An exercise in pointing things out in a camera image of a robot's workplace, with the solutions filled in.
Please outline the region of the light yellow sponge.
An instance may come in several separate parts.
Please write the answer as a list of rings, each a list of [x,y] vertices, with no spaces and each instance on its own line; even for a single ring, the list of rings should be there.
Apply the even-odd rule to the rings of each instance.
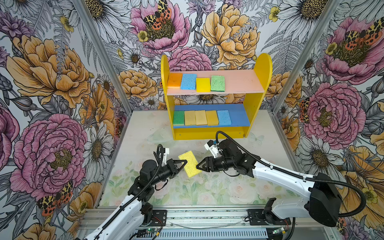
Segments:
[[[208,124],[206,111],[204,110],[195,111],[195,118],[197,126],[206,126]]]

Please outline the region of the bright yellow square sponge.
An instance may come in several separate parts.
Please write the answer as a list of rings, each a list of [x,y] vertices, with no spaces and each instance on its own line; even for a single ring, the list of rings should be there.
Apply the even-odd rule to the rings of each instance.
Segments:
[[[197,93],[209,93],[211,91],[211,79],[210,78],[197,78],[196,79],[196,92]]]

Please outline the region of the dark green scrub sponge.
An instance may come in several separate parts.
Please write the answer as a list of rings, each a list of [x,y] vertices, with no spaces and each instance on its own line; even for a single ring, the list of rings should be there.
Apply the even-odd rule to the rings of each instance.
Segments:
[[[185,125],[185,112],[174,111],[173,126],[184,126],[184,125]]]

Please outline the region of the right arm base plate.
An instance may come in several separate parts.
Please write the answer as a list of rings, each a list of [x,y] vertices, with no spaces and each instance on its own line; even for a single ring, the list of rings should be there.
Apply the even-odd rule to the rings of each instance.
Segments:
[[[291,220],[289,218],[279,219],[272,212],[264,212],[262,209],[248,209],[245,222],[250,223],[251,226],[289,226]]]

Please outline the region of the golden yellow sponge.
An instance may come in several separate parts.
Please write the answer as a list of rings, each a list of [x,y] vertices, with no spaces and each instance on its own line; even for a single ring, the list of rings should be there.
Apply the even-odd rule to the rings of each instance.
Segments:
[[[206,111],[207,125],[208,126],[218,126],[219,118],[217,111]]]

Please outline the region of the lime yellow sponge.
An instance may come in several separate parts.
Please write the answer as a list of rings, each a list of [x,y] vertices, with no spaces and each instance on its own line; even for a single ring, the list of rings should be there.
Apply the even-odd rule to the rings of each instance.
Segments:
[[[178,158],[179,160],[187,160],[184,170],[188,178],[192,178],[202,172],[202,170],[197,169],[198,161],[192,151],[179,155]]]

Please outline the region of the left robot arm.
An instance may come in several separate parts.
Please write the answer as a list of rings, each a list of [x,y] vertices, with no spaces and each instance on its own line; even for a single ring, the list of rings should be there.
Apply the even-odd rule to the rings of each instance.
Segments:
[[[141,225],[148,225],[153,215],[149,200],[159,182],[174,178],[187,165],[187,160],[168,160],[162,166],[155,160],[143,163],[140,175],[128,195],[114,212],[84,240],[125,240]]]

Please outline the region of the blue sponge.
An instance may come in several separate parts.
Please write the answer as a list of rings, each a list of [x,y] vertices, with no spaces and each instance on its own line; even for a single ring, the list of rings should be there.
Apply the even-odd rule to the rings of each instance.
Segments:
[[[231,126],[232,121],[230,117],[230,113],[228,110],[219,110],[217,111],[219,125],[220,126]]]
[[[196,80],[197,80],[197,74],[183,74],[180,89],[195,90]]]

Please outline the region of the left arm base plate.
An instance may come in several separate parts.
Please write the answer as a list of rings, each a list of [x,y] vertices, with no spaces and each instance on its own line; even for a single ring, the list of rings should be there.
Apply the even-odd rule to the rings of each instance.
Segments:
[[[150,227],[165,227],[167,223],[167,210],[152,210],[152,216],[148,226]]]

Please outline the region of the orange sponge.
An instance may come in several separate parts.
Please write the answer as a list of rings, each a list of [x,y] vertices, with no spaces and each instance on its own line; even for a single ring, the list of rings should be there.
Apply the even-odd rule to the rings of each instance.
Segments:
[[[167,82],[168,89],[180,89],[182,83],[182,73],[170,73]]]

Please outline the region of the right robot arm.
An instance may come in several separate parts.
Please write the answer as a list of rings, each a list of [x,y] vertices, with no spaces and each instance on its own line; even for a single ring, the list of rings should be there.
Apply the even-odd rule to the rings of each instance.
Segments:
[[[204,172],[220,172],[233,168],[240,175],[271,182],[296,194],[297,198],[290,200],[276,197],[268,200],[258,218],[269,224],[287,218],[312,218],[327,227],[337,225],[341,195],[325,174],[318,174],[312,182],[311,175],[291,172],[249,154],[206,157],[196,168]]]

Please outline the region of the aluminium front rail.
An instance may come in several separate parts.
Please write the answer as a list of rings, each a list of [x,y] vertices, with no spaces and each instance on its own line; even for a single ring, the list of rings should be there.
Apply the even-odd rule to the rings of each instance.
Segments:
[[[324,227],[316,221],[296,219],[293,225],[251,225],[246,220],[252,206],[163,206],[166,211],[163,228],[139,236],[140,240],[340,240],[336,228]]]

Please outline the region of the light green sponge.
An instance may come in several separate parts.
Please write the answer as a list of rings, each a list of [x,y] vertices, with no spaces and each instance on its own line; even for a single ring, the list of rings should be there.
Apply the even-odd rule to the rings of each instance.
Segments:
[[[211,76],[211,92],[224,92],[226,89],[224,76]]]

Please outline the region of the yellow shelf unit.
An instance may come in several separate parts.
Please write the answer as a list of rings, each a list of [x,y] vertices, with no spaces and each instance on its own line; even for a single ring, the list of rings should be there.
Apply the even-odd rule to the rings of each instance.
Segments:
[[[173,139],[214,140],[218,131],[247,138],[273,73],[268,54],[253,70],[171,72],[162,56],[161,76]]]

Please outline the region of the pale yellow sponge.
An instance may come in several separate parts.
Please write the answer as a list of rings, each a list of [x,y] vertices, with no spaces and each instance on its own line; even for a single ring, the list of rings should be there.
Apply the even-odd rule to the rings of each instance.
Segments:
[[[196,125],[196,113],[195,111],[184,111],[185,114],[185,126]]]

